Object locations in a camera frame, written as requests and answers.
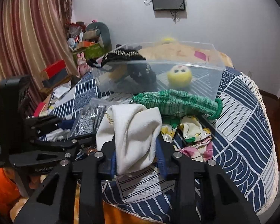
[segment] yellow plush toy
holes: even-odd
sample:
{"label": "yellow plush toy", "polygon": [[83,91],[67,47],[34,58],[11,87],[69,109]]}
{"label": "yellow plush toy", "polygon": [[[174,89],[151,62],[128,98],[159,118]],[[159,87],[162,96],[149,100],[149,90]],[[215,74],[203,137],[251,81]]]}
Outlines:
{"label": "yellow plush toy", "polygon": [[181,89],[190,85],[192,72],[188,66],[176,65],[168,71],[167,77],[173,89]]}

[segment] pink bunny figurine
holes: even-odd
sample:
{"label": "pink bunny figurine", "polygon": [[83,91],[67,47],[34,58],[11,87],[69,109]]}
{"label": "pink bunny figurine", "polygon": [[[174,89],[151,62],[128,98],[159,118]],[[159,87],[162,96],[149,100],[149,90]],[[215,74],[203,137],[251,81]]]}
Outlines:
{"label": "pink bunny figurine", "polygon": [[82,52],[81,55],[78,54],[77,56],[78,56],[78,60],[77,60],[78,73],[80,76],[84,76],[87,72],[91,71],[91,67],[86,63],[84,52]]}

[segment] white cloth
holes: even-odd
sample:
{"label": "white cloth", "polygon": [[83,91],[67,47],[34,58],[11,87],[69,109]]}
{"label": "white cloth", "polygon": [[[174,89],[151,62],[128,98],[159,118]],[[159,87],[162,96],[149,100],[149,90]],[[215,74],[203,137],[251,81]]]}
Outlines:
{"label": "white cloth", "polygon": [[54,130],[46,135],[47,141],[58,141],[58,140],[64,140],[67,139],[67,135],[69,133],[69,130],[63,130],[61,128]]}
{"label": "white cloth", "polygon": [[97,149],[115,135],[117,174],[136,172],[148,167],[155,158],[155,140],[162,118],[158,108],[141,104],[112,105],[96,133]]}

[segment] beige blanket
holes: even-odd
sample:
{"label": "beige blanket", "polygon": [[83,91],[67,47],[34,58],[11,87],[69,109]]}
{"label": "beige blanket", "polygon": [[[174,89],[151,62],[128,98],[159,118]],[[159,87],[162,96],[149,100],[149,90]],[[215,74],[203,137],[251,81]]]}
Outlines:
{"label": "beige blanket", "polygon": [[[200,52],[205,58],[197,57],[196,53]],[[215,51],[195,48],[189,45],[179,43],[165,43],[153,47],[147,47],[139,50],[139,53],[147,60],[175,60],[195,63],[205,63],[208,61],[212,63],[212,57],[215,57]],[[233,67],[232,61],[229,56],[219,52],[225,66]]]}

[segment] wall-mounted monitor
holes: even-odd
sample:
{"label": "wall-mounted monitor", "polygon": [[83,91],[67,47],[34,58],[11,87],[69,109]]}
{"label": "wall-mounted monitor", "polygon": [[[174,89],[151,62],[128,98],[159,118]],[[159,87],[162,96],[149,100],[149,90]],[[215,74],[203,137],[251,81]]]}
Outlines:
{"label": "wall-mounted monitor", "polygon": [[153,0],[153,9],[160,10],[185,10],[184,0]]}

